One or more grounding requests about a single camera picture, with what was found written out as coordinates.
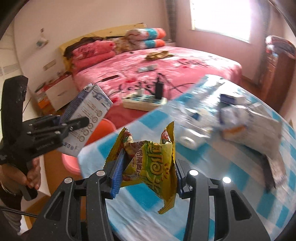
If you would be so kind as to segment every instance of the gray curtain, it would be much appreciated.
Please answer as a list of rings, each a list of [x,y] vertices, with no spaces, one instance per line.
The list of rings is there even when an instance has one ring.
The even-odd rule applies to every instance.
[[[166,3],[166,9],[167,9],[167,13],[168,13],[170,38],[173,42],[176,42],[176,30],[177,30],[176,7],[177,7],[177,3],[176,3],[176,0],[165,0],[165,3]]]
[[[263,41],[263,45],[265,46],[265,38],[268,36],[268,29],[269,29],[269,23],[270,23],[270,3],[268,2],[268,0],[257,0],[257,1],[260,6],[260,10],[263,18],[264,38],[262,39],[262,41]],[[267,53],[266,53],[266,49],[264,48],[261,53],[259,66],[253,78],[253,82],[255,84],[261,83],[262,76],[265,72],[266,66],[267,66]]]

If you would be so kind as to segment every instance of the window sill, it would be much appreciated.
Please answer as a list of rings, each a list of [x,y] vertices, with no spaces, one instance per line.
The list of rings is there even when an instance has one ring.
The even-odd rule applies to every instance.
[[[215,31],[204,30],[204,29],[198,29],[198,28],[191,29],[191,30],[193,30],[193,31],[200,31],[200,32],[207,32],[207,33],[213,33],[213,34],[218,34],[218,35],[223,35],[223,36],[226,36],[226,37],[229,37],[229,38],[233,38],[233,39],[236,39],[236,40],[239,40],[239,41],[245,42],[245,43],[247,43],[247,44],[251,44],[251,43],[250,43],[250,40],[240,39],[240,38],[237,38],[237,37],[234,37],[234,36],[230,36],[230,35],[222,34],[222,33],[215,32]]]

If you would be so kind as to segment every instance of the red plastic stool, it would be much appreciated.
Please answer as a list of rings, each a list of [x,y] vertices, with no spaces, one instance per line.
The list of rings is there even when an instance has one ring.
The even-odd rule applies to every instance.
[[[85,145],[87,146],[87,145],[101,139],[102,137],[112,133],[113,131],[116,131],[115,125],[110,120],[102,119]],[[69,172],[71,172],[75,175],[81,175],[80,167],[79,167],[78,160],[76,157],[62,154],[62,161],[63,161],[65,168]]]

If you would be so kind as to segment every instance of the pink bedspread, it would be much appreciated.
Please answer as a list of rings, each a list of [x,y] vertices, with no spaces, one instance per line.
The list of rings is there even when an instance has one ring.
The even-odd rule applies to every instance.
[[[163,50],[175,56],[155,61],[145,60],[148,53]],[[158,69],[140,74],[137,72],[139,67],[151,64],[158,64]],[[148,90],[154,92],[157,73],[165,75],[167,79],[164,83],[164,97],[174,99],[186,92],[205,74],[219,75],[239,85],[242,67],[238,62],[211,53],[165,46],[116,55],[80,71],[74,77],[74,81],[79,91],[89,83],[98,84],[102,88],[114,102],[105,118],[112,121],[116,128],[120,128],[146,113],[123,108],[121,98],[139,88],[145,88],[145,94],[150,94]],[[100,82],[114,75],[119,77]]]

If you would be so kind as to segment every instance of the headboard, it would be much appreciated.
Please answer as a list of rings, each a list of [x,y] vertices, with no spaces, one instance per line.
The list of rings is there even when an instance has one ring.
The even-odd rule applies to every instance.
[[[81,38],[83,37],[111,37],[111,36],[124,36],[125,33],[128,30],[134,29],[134,28],[146,28],[146,25],[144,23],[137,23],[137,24],[131,24],[131,25],[124,25],[124,26],[119,26],[119,27],[113,27],[113,28],[107,28],[103,30],[99,30],[96,32],[92,32],[83,36],[80,36],[78,38],[72,39],[66,43],[63,43],[62,45],[59,46],[59,50],[61,54],[64,54],[65,49],[74,44],[77,43]],[[63,57],[64,65],[66,71],[71,70],[71,60],[67,60],[66,57]]]

